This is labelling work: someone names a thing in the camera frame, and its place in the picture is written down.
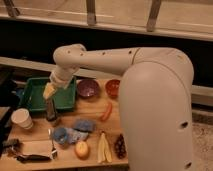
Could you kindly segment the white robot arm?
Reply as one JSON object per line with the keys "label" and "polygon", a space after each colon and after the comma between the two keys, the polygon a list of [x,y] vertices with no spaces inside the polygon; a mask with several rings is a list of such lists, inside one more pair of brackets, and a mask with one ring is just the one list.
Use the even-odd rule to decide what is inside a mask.
{"label": "white robot arm", "polygon": [[119,113],[130,171],[194,171],[189,57],[176,48],[88,51],[81,44],[53,53],[55,88],[67,87],[81,67],[122,77]]}

